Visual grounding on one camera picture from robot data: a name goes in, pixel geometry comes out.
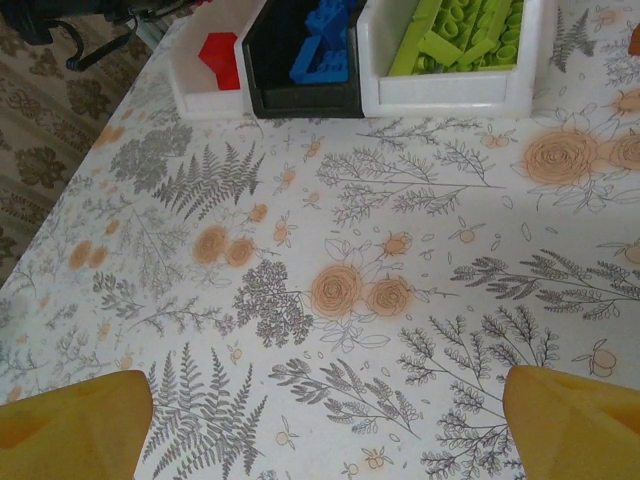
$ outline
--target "toy block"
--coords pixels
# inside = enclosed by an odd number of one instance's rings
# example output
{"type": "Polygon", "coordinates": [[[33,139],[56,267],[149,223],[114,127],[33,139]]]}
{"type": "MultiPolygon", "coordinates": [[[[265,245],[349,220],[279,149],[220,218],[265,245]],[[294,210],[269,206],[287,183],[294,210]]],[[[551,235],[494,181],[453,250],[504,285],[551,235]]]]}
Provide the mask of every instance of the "toy block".
{"type": "Polygon", "coordinates": [[[342,2],[322,0],[319,7],[309,13],[305,25],[311,35],[321,35],[331,50],[339,50],[344,48],[340,34],[348,22],[349,14],[342,2]]]}
{"type": "Polygon", "coordinates": [[[238,37],[232,32],[210,33],[198,54],[200,60],[216,75],[220,90],[240,88],[234,52],[237,39],[238,37]]]}

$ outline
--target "black plastic bin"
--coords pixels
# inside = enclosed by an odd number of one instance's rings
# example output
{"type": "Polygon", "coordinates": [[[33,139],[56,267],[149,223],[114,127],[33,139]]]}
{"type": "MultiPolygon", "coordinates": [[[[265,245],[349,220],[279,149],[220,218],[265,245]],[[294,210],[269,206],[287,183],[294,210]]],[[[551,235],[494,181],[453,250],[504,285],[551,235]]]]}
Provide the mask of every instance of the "black plastic bin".
{"type": "Polygon", "coordinates": [[[349,81],[296,85],[289,78],[309,36],[305,20],[320,0],[268,0],[242,43],[253,111],[258,118],[362,118],[356,23],[367,3],[349,18],[349,81]]]}

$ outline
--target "orange rose print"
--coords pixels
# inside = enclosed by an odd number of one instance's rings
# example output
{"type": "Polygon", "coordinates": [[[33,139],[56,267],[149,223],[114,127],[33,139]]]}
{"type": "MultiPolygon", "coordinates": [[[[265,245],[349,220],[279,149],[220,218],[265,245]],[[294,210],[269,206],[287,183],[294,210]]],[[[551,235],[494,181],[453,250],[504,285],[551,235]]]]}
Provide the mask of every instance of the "orange rose print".
{"type": "Polygon", "coordinates": [[[411,247],[412,241],[413,238],[406,232],[389,234],[389,240],[382,245],[382,249],[386,256],[403,255],[411,247]]]}
{"type": "Polygon", "coordinates": [[[267,216],[267,206],[265,204],[256,205],[253,210],[249,212],[249,221],[251,223],[260,223],[267,216]]]}
{"type": "Polygon", "coordinates": [[[15,402],[22,395],[22,387],[20,385],[16,385],[7,395],[7,403],[15,402]]]}
{"type": "Polygon", "coordinates": [[[381,317],[393,317],[407,308],[410,299],[410,287],[402,277],[387,278],[373,286],[367,305],[381,317]]]}
{"type": "Polygon", "coordinates": [[[102,265],[107,258],[107,249],[106,247],[100,247],[93,251],[91,257],[89,258],[89,266],[91,268],[98,268],[102,265]]]}
{"type": "Polygon", "coordinates": [[[91,245],[90,240],[84,240],[76,245],[76,248],[71,252],[71,258],[69,258],[69,268],[71,270],[82,268],[91,253],[91,245]]]}
{"type": "Polygon", "coordinates": [[[109,225],[107,225],[107,228],[105,228],[104,233],[106,233],[107,235],[113,235],[118,231],[119,226],[120,226],[120,220],[118,219],[111,220],[111,223],[109,223],[109,225]]]}
{"type": "Polygon", "coordinates": [[[209,265],[224,253],[227,246],[227,231],[224,227],[205,228],[193,247],[193,259],[201,265],[209,265]]]}
{"type": "Polygon", "coordinates": [[[227,246],[224,258],[232,267],[245,265],[253,256],[253,241],[250,238],[234,240],[227,246]]]}
{"type": "Polygon", "coordinates": [[[570,185],[589,172],[597,158],[596,147],[586,133],[549,133],[529,146],[524,154],[525,169],[535,182],[570,185]]]}
{"type": "Polygon", "coordinates": [[[362,292],[358,272],[344,265],[325,268],[311,285],[311,305],[319,314],[338,318],[351,311],[362,292]]]}
{"type": "Polygon", "coordinates": [[[620,98],[613,102],[613,107],[622,116],[627,113],[640,113],[640,88],[627,93],[620,93],[620,98]]]}
{"type": "Polygon", "coordinates": [[[626,135],[600,145],[598,153],[617,167],[640,171],[640,135],[626,135]]]}

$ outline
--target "plastic storage bin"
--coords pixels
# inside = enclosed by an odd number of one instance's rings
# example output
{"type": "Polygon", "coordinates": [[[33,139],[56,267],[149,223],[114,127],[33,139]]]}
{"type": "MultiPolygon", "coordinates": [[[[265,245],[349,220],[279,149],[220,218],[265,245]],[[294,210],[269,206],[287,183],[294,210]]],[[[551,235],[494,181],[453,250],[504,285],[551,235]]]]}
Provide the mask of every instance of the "plastic storage bin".
{"type": "Polygon", "coordinates": [[[178,33],[169,58],[169,79],[185,120],[239,119],[251,114],[251,99],[242,60],[242,39],[265,0],[215,0],[199,6],[178,33]],[[215,74],[199,58],[207,35],[233,32],[239,90],[220,91],[215,74]]]}
{"type": "Polygon", "coordinates": [[[389,76],[418,0],[369,0],[357,25],[362,109],[367,117],[527,117],[534,81],[546,71],[557,0],[526,0],[511,70],[389,76]]]}
{"type": "Polygon", "coordinates": [[[305,20],[319,0],[268,0],[243,41],[247,80],[258,118],[360,118],[362,114],[356,22],[349,18],[345,83],[296,85],[289,73],[309,36],[305,20]]]}

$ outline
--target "green lego brick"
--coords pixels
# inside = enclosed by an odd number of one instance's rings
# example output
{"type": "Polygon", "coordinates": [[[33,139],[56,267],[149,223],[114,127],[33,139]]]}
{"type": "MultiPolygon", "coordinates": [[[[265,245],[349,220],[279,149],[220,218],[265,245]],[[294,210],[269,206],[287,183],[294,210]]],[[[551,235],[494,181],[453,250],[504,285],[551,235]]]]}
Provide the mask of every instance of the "green lego brick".
{"type": "Polygon", "coordinates": [[[414,73],[414,66],[420,56],[418,41],[422,38],[424,30],[424,21],[409,24],[400,48],[398,49],[398,53],[396,53],[396,58],[393,60],[393,64],[389,70],[389,76],[397,77],[414,73]]]}
{"type": "Polygon", "coordinates": [[[510,70],[518,59],[522,1],[515,0],[496,45],[475,63],[479,71],[510,70]]]}
{"type": "Polygon", "coordinates": [[[464,54],[478,12],[488,1],[494,0],[422,0],[431,10],[418,43],[420,51],[446,67],[453,65],[464,54]]]}
{"type": "MultiPolygon", "coordinates": [[[[464,54],[458,58],[460,65],[469,65],[481,58],[498,43],[503,27],[510,13],[511,0],[489,0],[482,7],[477,20],[471,30],[471,41],[464,54]]],[[[522,23],[522,14],[519,14],[517,25],[522,23]]]]}

